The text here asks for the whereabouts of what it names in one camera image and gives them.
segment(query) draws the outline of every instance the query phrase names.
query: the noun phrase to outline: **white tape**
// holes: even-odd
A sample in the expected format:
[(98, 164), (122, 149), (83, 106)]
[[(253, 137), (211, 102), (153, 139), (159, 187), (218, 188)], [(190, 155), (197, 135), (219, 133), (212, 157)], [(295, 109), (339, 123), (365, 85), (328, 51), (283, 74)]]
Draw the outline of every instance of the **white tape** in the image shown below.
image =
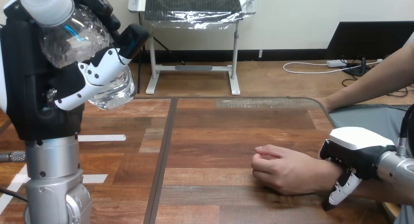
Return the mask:
[[(102, 142), (102, 141), (125, 141), (125, 135), (79, 135), (79, 142)], [(107, 178), (107, 174), (92, 174), (84, 175), (83, 183), (103, 183)], [(30, 178), (27, 176), (26, 164), (20, 170), (20, 172), (13, 178), (11, 184), (7, 188), (8, 190), (17, 192), (20, 187), (28, 182)], [(12, 196), (2, 194), (0, 197), (0, 215), (6, 209), (7, 205), (12, 200)]]
[(107, 174), (86, 174), (83, 176), (83, 183), (104, 183)]
[(79, 135), (79, 142), (125, 141), (125, 135)]
[[(104, 183), (108, 177), (107, 174), (86, 174), (83, 176), (83, 183)], [(27, 165), (25, 164), (20, 172), (14, 177), (7, 190), (17, 192), (20, 187), (28, 182), (30, 178), (27, 176)], [(6, 209), (7, 205), (12, 200), (12, 196), (2, 194), (0, 197), (0, 215)]]
[[(22, 175), (22, 176), (27, 175), (26, 165), (23, 166), (23, 168), (20, 170), (20, 172), (17, 175)], [(21, 185), (23, 185), (23, 183), (11, 183), (7, 189), (17, 192), (20, 189)], [(5, 195), (5, 194), (1, 195), (1, 197), (0, 197), (0, 214), (4, 211), (4, 209), (6, 209), (7, 205), (12, 200), (12, 198), (13, 197), (9, 196), (9, 195)]]

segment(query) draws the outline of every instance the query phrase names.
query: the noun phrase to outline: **wall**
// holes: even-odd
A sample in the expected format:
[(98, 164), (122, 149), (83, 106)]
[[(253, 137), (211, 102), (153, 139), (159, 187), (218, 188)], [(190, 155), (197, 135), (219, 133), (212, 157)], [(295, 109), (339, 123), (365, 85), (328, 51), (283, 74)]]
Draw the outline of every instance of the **wall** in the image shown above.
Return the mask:
[[(0, 5), (7, 1), (0, 0)], [(121, 30), (138, 22), (138, 15), (127, 9), (128, 0), (109, 1)], [(414, 0), (257, 0), (256, 15), (240, 24), (240, 49), (326, 48), (340, 21), (373, 20), (414, 20)], [(155, 30), (171, 50), (232, 49), (232, 34), (232, 28)]]

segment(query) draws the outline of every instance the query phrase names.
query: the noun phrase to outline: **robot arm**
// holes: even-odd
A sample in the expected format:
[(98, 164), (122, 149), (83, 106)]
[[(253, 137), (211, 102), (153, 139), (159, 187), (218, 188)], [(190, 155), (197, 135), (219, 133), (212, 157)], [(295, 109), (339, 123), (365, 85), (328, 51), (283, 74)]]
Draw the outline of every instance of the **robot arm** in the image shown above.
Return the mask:
[(82, 184), (77, 138), (84, 103), (111, 83), (149, 36), (135, 24), (119, 35), (106, 0), (74, 2), (88, 6), (115, 41), (86, 61), (53, 67), (20, 0), (6, 4), (7, 22), (0, 27), (0, 107), (25, 141), (24, 154), (0, 154), (0, 162), (27, 162), (27, 224), (90, 223), (92, 200)]
[(350, 195), (362, 180), (380, 179), (414, 199), (414, 159), (397, 155), (393, 142), (360, 127), (334, 129), (319, 153), (345, 171), (336, 182), (323, 208), (330, 210)]

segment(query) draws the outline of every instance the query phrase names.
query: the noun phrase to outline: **gray cloth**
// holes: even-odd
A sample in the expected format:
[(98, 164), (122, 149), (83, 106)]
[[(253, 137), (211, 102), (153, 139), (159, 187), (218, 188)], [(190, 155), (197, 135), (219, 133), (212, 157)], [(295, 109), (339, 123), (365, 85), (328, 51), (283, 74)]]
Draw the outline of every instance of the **gray cloth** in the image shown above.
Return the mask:
[[(406, 108), (388, 105), (356, 105), (330, 114), (336, 127), (358, 126), (373, 131), (397, 144), (402, 118)], [(414, 209), (403, 205), (394, 224), (413, 224)]]

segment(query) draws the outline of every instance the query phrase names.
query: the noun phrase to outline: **power strip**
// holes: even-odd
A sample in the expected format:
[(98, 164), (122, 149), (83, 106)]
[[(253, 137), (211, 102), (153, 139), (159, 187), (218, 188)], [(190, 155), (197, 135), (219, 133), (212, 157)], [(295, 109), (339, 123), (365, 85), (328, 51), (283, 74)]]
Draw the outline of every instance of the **power strip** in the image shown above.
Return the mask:
[(343, 60), (345, 63), (343, 63), (341, 60), (332, 60), (332, 61), (327, 61), (328, 67), (329, 68), (335, 68), (335, 67), (341, 67), (341, 66), (346, 66), (347, 64), (347, 60)]

